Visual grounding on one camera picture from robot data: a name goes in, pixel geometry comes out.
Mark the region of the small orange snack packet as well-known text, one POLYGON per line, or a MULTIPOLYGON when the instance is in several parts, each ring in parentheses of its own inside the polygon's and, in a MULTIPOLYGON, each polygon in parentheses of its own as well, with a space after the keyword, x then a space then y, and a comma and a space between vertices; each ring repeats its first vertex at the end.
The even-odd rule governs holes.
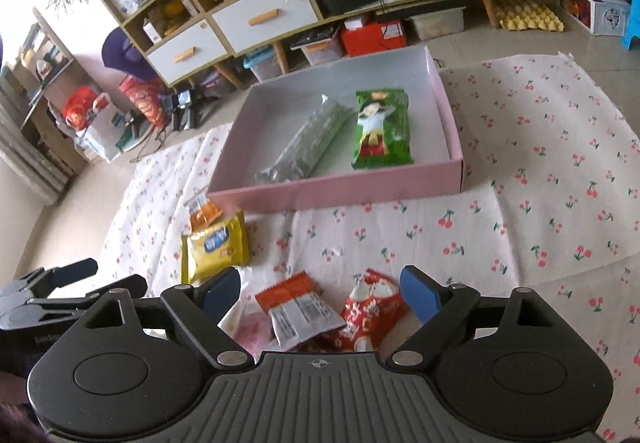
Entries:
POLYGON ((200 194, 186 201, 191 232, 200 232, 215 223, 222 216, 222 209, 214 204, 205 194, 200 194))

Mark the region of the yellow egg tray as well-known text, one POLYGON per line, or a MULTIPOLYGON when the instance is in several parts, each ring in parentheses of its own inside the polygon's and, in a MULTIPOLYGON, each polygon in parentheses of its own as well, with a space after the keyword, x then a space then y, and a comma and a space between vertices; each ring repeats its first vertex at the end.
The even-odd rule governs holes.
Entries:
POLYGON ((560 18, 546 4, 536 0, 498 0, 494 10, 499 26, 510 32, 563 33, 565 30, 560 18))

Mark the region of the red orange patterned bag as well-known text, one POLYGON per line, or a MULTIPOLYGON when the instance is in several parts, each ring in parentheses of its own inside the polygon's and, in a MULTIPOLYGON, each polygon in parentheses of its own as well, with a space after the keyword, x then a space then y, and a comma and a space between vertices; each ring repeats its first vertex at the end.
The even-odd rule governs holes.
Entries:
POLYGON ((144 81, 128 75, 118 88, 154 128, 163 129, 166 126, 168 115, 163 105, 166 86, 160 78, 144 81))

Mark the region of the pink shallow cardboard box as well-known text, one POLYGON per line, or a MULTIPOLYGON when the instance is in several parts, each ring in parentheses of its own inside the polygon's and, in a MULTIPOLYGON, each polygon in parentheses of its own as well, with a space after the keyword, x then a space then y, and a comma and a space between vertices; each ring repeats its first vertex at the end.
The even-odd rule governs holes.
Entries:
POLYGON ((254 85, 231 126, 207 193, 224 208, 271 214, 454 195, 463 181, 461 142, 442 78, 428 47, 413 46, 344 58, 254 85), (357 124, 349 118, 308 178, 257 180, 319 109, 322 96, 355 106, 357 92, 388 88, 408 96, 412 164, 352 168, 357 124))

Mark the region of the red shoe box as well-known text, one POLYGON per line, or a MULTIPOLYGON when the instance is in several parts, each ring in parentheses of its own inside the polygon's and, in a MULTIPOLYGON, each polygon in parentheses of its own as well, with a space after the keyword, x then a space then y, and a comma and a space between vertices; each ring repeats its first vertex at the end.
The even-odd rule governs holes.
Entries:
POLYGON ((407 45, 401 21, 370 23, 354 30, 343 29, 341 40, 351 58, 401 49, 407 45))

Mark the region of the red white snack bag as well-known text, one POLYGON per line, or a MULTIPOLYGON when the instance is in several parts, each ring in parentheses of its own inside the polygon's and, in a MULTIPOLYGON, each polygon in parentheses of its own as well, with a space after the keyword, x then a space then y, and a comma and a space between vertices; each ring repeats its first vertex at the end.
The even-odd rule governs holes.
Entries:
POLYGON ((345 325, 322 333, 298 347, 302 352, 371 352, 409 312, 396 281, 368 269, 345 300, 341 317, 345 325))

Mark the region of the grey white snack bag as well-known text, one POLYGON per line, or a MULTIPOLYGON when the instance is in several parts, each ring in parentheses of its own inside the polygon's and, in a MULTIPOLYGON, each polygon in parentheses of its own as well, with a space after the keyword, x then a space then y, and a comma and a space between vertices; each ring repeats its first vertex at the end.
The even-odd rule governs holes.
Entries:
POLYGON ((353 112, 352 107, 323 94, 320 107, 300 126, 276 161, 255 174, 256 181, 271 184, 308 178, 353 112))

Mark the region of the purple cap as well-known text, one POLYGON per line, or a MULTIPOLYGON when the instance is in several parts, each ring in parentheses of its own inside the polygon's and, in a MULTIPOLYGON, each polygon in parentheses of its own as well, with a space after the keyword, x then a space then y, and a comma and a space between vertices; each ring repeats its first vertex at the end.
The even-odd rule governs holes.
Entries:
POLYGON ((119 27, 114 28, 105 38, 102 61, 105 67, 142 81, 151 81, 157 77, 153 67, 119 27))

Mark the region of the orange white wafer packet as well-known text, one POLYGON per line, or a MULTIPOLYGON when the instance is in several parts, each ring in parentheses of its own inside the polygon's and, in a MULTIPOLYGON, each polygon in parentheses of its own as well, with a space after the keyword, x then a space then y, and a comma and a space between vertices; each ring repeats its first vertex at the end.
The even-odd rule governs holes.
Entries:
POLYGON ((268 315, 273 331, 265 351, 290 351, 345 326, 344 319, 322 299, 317 283, 306 272, 261 291, 256 301, 268 315))

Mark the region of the blue plastic stool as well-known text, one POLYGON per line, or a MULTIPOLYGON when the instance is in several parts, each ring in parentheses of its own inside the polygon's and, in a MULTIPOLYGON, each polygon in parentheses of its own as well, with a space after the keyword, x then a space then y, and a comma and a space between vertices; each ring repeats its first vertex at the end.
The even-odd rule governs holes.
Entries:
POLYGON ((640 38, 640 0, 631 0, 628 23, 625 35, 622 38, 622 45, 629 51, 634 40, 640 38))

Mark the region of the green snack bag with girl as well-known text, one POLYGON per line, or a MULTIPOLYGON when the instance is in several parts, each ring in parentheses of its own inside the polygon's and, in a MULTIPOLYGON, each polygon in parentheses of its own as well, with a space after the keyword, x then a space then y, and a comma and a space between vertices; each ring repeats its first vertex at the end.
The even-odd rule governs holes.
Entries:
POLYGON ((409 98, 404 89, 356 92, 358 105, 352 168, 411 165, 409 98))

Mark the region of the yellow snack bag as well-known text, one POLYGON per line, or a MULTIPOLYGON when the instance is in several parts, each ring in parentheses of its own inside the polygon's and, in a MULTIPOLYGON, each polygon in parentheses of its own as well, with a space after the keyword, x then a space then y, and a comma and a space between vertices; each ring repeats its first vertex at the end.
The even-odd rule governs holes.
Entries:
POLYGON ((227 267, 246 267, 250 260, 244 212, 238 211, 200 232, 181 236, 180 283, 200 285, 227 267))

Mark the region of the cherry print floor cloth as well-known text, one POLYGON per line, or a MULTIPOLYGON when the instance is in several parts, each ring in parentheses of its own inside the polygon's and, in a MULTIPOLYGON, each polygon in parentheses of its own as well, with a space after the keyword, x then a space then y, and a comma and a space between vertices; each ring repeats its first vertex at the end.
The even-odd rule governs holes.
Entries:
POLYGON ((605 441, 639 432, 639 139, 569 54, 515 55, 440 74, 464 189, 247 220, 242 307, 297 272, 341 307, 361 274, 415 265, 502 296, 536 290, 610 370, 605 441))

